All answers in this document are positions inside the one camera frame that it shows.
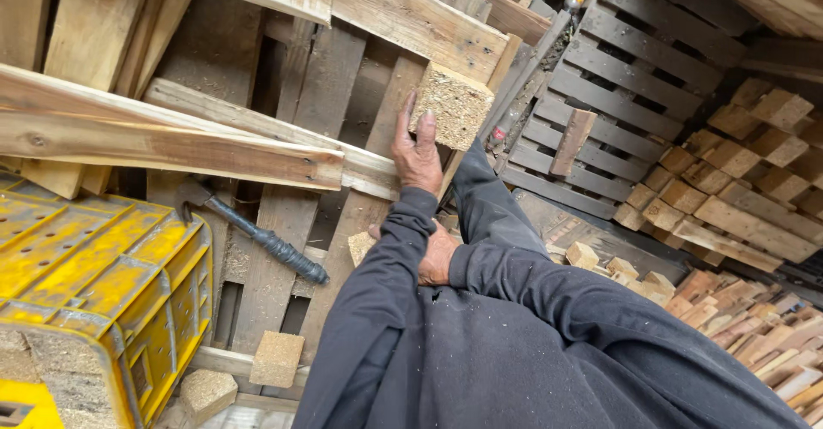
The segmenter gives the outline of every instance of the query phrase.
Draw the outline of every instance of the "hammer head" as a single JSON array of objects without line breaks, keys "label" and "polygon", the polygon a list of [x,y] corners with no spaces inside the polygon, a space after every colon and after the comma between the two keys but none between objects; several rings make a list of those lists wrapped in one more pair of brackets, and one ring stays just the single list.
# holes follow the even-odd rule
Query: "hammer head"
[{"label": "hammer head", "polygon": [[174,194],[174,210],[183,222],[189,223],[192,220],[191,205],[200,207],[214,195],[205,186],[200,184],[193,177],[186,177],[177,192]]}]

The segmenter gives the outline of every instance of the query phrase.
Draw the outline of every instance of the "black sleeve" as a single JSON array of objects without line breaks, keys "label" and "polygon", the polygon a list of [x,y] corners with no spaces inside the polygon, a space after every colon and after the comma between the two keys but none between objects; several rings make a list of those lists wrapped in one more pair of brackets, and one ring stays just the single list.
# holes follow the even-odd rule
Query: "black sleeve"
[{"label": "black sleeve", "polygon": [[328,312],[294,428],[363,427],[415,302],[437,199],[404,188]]},{"label": "black sleeve", "polygon": [[453,287],[517,302],[567,344],[587,342],[706,427],[808,425],[739,361],[628,288],[524,249],[460,246]]}]

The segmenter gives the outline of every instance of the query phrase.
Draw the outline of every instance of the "black sweatshirt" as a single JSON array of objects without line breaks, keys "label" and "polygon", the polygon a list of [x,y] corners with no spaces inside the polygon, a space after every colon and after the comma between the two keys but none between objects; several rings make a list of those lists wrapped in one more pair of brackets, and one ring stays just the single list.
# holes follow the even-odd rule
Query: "black sweatshirt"
[{"label": "black sweatshirt", "polygon": [[436,199],[405,188],[328,314],[293,428],[808,425],[726,351],[625,287],[462,245],[417,287]]}]

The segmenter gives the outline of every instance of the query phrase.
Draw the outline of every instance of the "yellow crate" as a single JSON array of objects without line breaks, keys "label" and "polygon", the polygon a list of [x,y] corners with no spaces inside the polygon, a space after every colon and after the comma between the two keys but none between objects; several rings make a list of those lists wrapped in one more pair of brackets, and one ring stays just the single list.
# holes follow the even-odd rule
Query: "yellow crate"
[{"label": "yellow crate", "polygon": [[184,225],[170,207],[113,195],[69,202],[0,173],[0,406],[35,406],[21,427],[59,427],[38,419],[40,381],[67,429],[151,427],[211,296],[199,216]]}]

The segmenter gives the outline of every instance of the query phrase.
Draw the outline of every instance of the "black taped handle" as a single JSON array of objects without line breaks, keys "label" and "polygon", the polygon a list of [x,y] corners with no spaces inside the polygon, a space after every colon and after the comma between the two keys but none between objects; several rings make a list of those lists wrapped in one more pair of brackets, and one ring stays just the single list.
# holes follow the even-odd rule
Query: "black taped handle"
[{"label": "black taped handle", "polygon": [[326,284],[328,273],[319,264],[315,264],[301,254],[293,245],[281,240],[274,231],[258,229],[252,238],[277,260],[296,271],[311,282]]}]

